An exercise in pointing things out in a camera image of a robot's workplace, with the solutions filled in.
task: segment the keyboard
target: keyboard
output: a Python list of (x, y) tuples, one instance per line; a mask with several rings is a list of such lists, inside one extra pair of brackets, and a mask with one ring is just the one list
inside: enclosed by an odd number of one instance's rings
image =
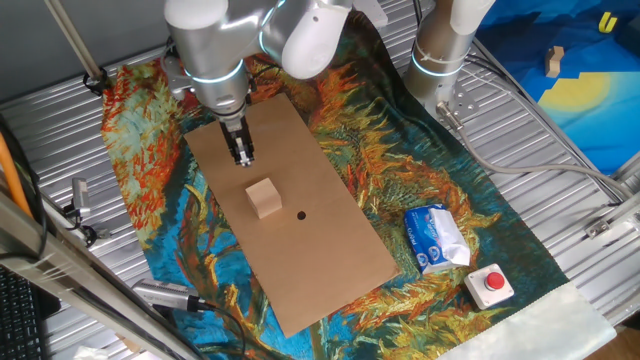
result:
[(0, 359), (45, 360), (38, 291), (0, 266)]

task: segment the red button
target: red button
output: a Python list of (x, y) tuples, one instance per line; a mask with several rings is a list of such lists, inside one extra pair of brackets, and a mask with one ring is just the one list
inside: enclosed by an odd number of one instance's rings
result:
[(487, 286), (494, 290), (500, 290), (504, 286), (504, 276), (500, 273), (491, 273), (487, 275)]

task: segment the brown cardboard sheet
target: brown cardboard sheet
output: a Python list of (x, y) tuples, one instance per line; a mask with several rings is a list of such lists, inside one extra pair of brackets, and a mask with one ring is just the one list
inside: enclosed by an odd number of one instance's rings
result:
[[(249, 107), (247, 122), (250, 168), (235, 165), (218, 123), (185, 138), (290, 337), (399, 270), (286, 95)], [(265, 178), (282, 209), (260, 220), (245, 189)]]

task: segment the small wooden cube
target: small wooden cube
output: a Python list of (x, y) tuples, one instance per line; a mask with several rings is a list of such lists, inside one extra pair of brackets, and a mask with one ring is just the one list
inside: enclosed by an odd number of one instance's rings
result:
[(282, 198), (269, 178), (248, 187), (245, 191), (258, 219), (263, 219), (282, 208)]
[(564, 48), (554, 46), (549, 49), (545, 57), (545, 75), (550, 78), (557, 78), (560, 75), (560, 60), (564, 57)]
[(127, 347), (127, 349), (129, 349), (129, 351), (131, 351), (132, 353), (137, 353), (138, 351), (140, 351), (140, 349), (142, 349), (140, 345), (134, 343), (133, 341), (125, 338), (120, 334), (116, 333), (116, 337), (120, 339), (124, 343), (124, 345)]

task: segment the colorful fabric mat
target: colorful fabric mat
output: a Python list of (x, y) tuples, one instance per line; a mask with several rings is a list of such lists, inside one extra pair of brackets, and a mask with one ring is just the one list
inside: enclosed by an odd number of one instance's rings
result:
[[(193, 286), (236, 316), (248, 358), (435, 359), (568, 281), (482, 168), (407, 92), (362, 14), (350, 15), (331, 66), (314, 79), (295, 80), (269, 62), (246, 59), (259, 74), (253, 102), (289, 97), (402, 270), (289, 339), (183, 138), (211, 113), (191, 94), (174, 100), (158, 61), (122, 67), (104, 97), (102, 134), (154, 278)], [(438, 203), (453, 213), (471, 265), (422, 276), (402, 219)], [(492, 263), (515, 296), (479, 311), (463, 278)], [(224, 318), (175, 317), (211, 358), (221, 343), (237, 345)]]

